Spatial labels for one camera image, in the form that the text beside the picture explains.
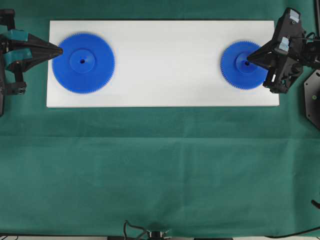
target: large blue gear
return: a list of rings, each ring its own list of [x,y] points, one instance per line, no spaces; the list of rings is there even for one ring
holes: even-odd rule
[[[249,90],[265,81],[268,71],[247,61],[247,57],[259,48],[260,46],[253,42],[239,41],[224,51],[220,68],[224,78],[231,85]]]
[[[52,62],[57,81],[67,90],[88,94],[105,86],[115,70],[110,46],[99,36],[77,33],[59,44],[63,54]]]

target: gear teeth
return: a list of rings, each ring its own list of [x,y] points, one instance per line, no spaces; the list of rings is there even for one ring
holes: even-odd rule
[[[228,64],[226,61],[230,61],[230,58],[235,61],[241,53],[244,52],[254,52],[259,49],[260,46],[252,41],[237,41],[227,47],[221,57],[220,61],[220,70],[224,77],[224,79],[231,84],[233,87],[242,89],[242,90],[250,90],[258,87],[263,83],[266,78],[266,70],[263,68],[259,68],[258,71],[260,74],[254,75],[254,78],[250,75],[243,75],[235,65]],[[252,80],[252,85],[248,84],[248,79]]]

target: white platform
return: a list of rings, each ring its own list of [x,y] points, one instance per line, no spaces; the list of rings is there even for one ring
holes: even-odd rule
[[[78,32],[96,34],[111,46],[113,77],[94,93],[77,94],[59,84],[49,61],[47,107],[279,105],[278,94],[263,86],[237,89],[220,71],[230,44],[267,43],[273,21],[50,21],[49,41],[58,45]]]

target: metal bracket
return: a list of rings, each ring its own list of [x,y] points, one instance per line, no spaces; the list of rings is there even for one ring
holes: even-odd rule
[[[320,129],[320,70],[316,70],[304,82],[306,117]]]

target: blue gear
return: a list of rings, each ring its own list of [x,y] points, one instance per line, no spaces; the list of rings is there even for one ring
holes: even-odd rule
[[[220,68],[224,78],[231,85],[249,90],[265,81],[268,71],[247,61],[247,57],[259,48],[260,46],[253,42],[239,41],[224,51]]]
[[[77,33],[59,45],[63,54],[52,62],[57,81],[67,90],[88,94],[101,89],[115,70],[115,57],[110,46],[90,33]]]

